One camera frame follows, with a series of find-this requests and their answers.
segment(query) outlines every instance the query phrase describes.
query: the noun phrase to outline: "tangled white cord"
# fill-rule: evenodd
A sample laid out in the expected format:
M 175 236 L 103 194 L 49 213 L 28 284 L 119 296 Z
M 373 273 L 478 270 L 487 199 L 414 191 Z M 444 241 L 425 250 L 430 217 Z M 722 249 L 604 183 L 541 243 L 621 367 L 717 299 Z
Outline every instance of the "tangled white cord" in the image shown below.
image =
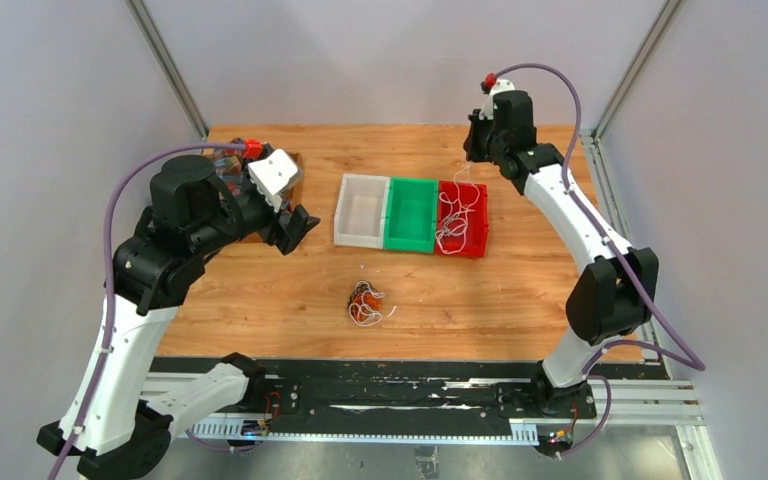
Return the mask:
M 355 285 L 355 293 L 352 293 L 352 302 L 349 303 L 349 317 L 359 327 L 371 327 L 384 319 L 384 315 L 366 303 L 364 297 L 372 295 L 374 298 L 384 298 L 384 292 L 377 292 L 366 280 L 361 280 Z
M 457 198 L 450 200 L 449 196 L 446 195 L 446 192 L 440 192 L 440 202 L 449 205 L 452 209 L 448 215 L 443 217 L 443 221 L 440 223 L 440 229 L 437 230 L 437 233 L 434 235 L 437 240 L 437 246 L 445 255 L 460 253 L 466 247 L 466 234 L 467 231 L 469 231 L 469 214 L 475 211 L 472 207 L 475 206 L 481 198 L 481 190 L 479 190 L 472 182 L 472 178 L 469 174 L 469 168 L 471 166 L 472 162 L 465 161 L 463 168 L 458 170 L 457 173 L 455 173 L 454 178 L 452 178 L 452 182 L 454 182 L 457 191 Z M 464 171 L 466 171 L 466 183 L 475 189 L 475 200 L 468 205 L 464 204 L 461 200 L 461 187 L 458 183 L 458 175 Z M 460 237 L 460 248 L 457 250 L 447 250 L 446 247 L 443 246 L 443 237 Z

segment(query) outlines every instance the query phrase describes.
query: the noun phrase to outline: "gray wall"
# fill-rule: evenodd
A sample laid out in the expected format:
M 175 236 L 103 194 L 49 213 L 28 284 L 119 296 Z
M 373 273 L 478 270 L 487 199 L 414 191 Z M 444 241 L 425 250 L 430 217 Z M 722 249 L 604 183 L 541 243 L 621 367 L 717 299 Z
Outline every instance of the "gray wall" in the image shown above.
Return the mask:
M 725 478 L 768 478 L 768 1 L 688 0 L 605 147 Z
M 190 140 L 124 2 L 0 2 L 0 479 L 54 460 L 36 430 L 65 413 L 98 331 L 110 189 Z M 120 202 L 120 241 L 146 180 Z
M 549 63 L 592 126 L 661 0 L 149 0 L 211 124 L 464 123 L 490 72 Z M 518 73 L 542 124 L 572 123 L 549 74 Z

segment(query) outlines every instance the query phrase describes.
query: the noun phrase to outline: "purple cable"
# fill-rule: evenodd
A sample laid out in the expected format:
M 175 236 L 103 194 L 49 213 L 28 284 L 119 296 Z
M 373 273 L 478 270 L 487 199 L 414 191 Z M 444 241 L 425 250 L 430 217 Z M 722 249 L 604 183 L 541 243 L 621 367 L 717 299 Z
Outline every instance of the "purple cable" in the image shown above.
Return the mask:
M 602 226 L 602 223 L 599 221 L 599 219 L 596 218 L 596 215 L 594 215 L 593 212 L 591 212 L 590 209 L 587 208 L 587 205 L 584 204 L 584 201 L 582 201 L 582 199 L 578 196 L 578 193 L 574 189 L 570 189 L 569 164 L 570 164 L 570 160 L 572 159 L 572 152 L 573 150 L 575 150 L 576 136 L 578 135 L 578 131 L 581 128 L 581 99 L 579 98 L 578 92 L 576 91 L 572 82 L 569 80 L 569 78 L 567 78 L 566 75 L 561 73 L 560 70 L 550 67 L 548 65 L 543 65 L 542 63 L 520 63 L 517 65 L 510 66 L 508 68 L 499 70 L 498 72 L 496 72 L 495 75 L 496 75 L 496 78 L 501 78 L 502 75 L 505 75 L 514 70 L 520 70 L 520 69 L 536 69 L 536 70 L 547 71 L 555 75 L 559 79 L 561 79 L 561 81 L 564 82 L 564 84 L 569 89 L 570 94 L 572 94 L 572 100 L 573 100 L 573 103 L 575 104 L 575 130 L 572 132 L 572 138 L 570 139 L 570 143 L 569 143 L 569 146 L 567 147 L 566 154 L 564 154 L 564 163 L 561 167 L 561 180 L 563 180 L 564 182 L 564 188 L 569 192 L 570 197 L 572 198 L 573 202 L 575 202 L 575 204 L 578 206 L 578 208 L 581 210 L 581 212 L 584 213 L 584 215 L 587 217 L 590 223 L 593 224 L 593 227 L 599 233 L 599 236 L 602 237 L 603 239 L 607 239 L 607 241 L 605 242 L 605 245 L 607 245 L 607 247 L 611 250 L 611 252 L 613 252 L 614 256 L 620 262 L 620 265 L 622 266 L 623 271 L 625 271 L 625 274 L 628 277 L 628 279 L 631 281 L 631 284 L 634 286 L 634 289 L 637 290 L 637 293 L 638 295 L 640 295 L 640 298 L 643 300 L 643 303 L 646 305 L 646 308 L 648 308 L 649 311 L 652 312 L 652 315 L 655 317 L 658 323 L 661 324 L 661 326 L 664 328 L 664 331 L 667 332 L 667 335 L 669 335 L 670 338 L 676 343 L 676 345 L 678 345 L 681 351 L 689 357 L 689 360 L 688 360 L 686 358 L 682 358 L 680 355 L 670 352 L 669 350 L 661 348 L 657 345 L 641 342 L 638 340 L 614 340 L 606 343 L 601 349 L 599 349 L 599 351 L 594 353 L 593 356 L 590 357 L 590 359 L 587 361 L 587 363 L 585 363 L 585 366 L 582 369 L 581 373 L 583 375 L 587 375 L 588 373 L 590 373 L 590 369 L 593 367 L 593 365 L 596 364 L 596 362 L 599 361 L 599 358 L 602 357 L 604 352 L 618 345 L 633 345 L 635 347 L 653 350 L 665 357 L 672 358 L 673 360 L 681 363 L 682 365 L 686 365 L 700 372 L 704 372 L 705 363 L 702 362 L 702 359 L 696 355 L 696 353 L 693 351 L 693 349 L 690 348 L 687 342 L 685 342 L 684 339 L 681 338 L 681 335 L 679 335 L 676 329 L 670 324 L 669 321 L 667 321 L 664 314 L 661 313 L 658 307 L 655 306 L 655 302 L 652 301 L 652 297 L 649 296 L 649 292 L 647 292 L 646 289 L 643 287 L 643 284 L 640 282 L 640 279 L 637 277 L 637 274 L 634 272 L 634 269 L 631 268 L 631 265 L 629 265 L 628 260 L 626 260 L 625 257 L 623 256 L 623 252 L 620 251 L 619 247 L 617 247 L 614 241 L 610 238 L 607 230 L 605 230 L 605 228 Z M 605 401 L 605 412 L 602 414 L 602 419 L 599 420 L 599 423 L 596 425 L 596 428 L 592 432 L 590 432 L 590 435 L 585 437 L 584 440 L 576 444 L 574 447 L 567 450 L 564 454 L 561 455 L 562 457 L 569 455 L 570 453 L 573 453 L 577 451 L 579 448 L 586 445 L 587 442 L 589 442 L 605 425 L 605 421 L 607 421 L 608 419 L 608 413 L 611 411 L 611 387 L 608 383 L 608 380 L 605 377 L 601 377 L 598 375 L 590 375 L 587 378 L 601 380 L 602 382 L 605 383 L 605 389 L 607 391 L 607 399 Z
M 184 430 L 184 433 L 187 434 L 187 438 L 192 440 L 196 443 L 196 445 L 200 446 L 201 448 L 204 448 L 205 450 L 210 450 L 211 452 L 223 452 L 223 453 L 242 453 L 242 452 L 250 452 L 258 447 L 258 445 L 249 445 L 245 447 L 220 447 L 219 445 L 211 445 L 204 440 L 196 437 L 193 435 L 193 432 L 189 430 Z
M 90 376 L 90 381 L 87 384 L 87 389 L 84 392 L 84 397 L 81 399 L 81 405 L 78 407 L 78 414 L 75 416 L 75 427 L 83 428 L 90 404 L 95 396 L 98 384 L 101 381 L 104 365 L 107 363 L 107 352 L 104 350 L 110 348 L 110 342 L 113 340 L 113 326 L 116 319 L 116 295 L 113 291 L 113 212 L 116 209 L 116 202 L 119 201 L 119 197 L 122 195 L 122 191 L 125 190 L 125 186 L 128 185 L 128 182 L 149 165 L 163 160 L 169 155 L 186 152 L 188 150 L 201 150 L 204 148 L 245 151 L 247 147 L 245 144 L 240 143 L 201 142 L 190 143 L 165 150 L 141 162 L 136 168 L 127 173 L 113 189 L 113 193 L 110 194 L 110 200 L 107 202 L 107 210 L 104 212 L 104 238 L 102 239 L 104 249 L 104 286 L 107 304 L 107 315 L 104 319 L 104 333 L 101 337 L 101 348 L 103 351 L 99 353 L 98 360 L 96 361 L 92 375 Z M 48 480 L 55 480 L 57 478 L 57 474 L 60 473 L 60 469 L 63 467 L 63 462 L 66 461 L 67 454 L 72 449 L 72 446 L 77 439 L 78 435 L 75 433 L 73 427 L 72 433 L 70 433 L 69 437 L 66 439 L 66 443 L 60 450 L 60 454 L 57 455 L 57 460 L 55 460 L 54 466 L 48 474 Z

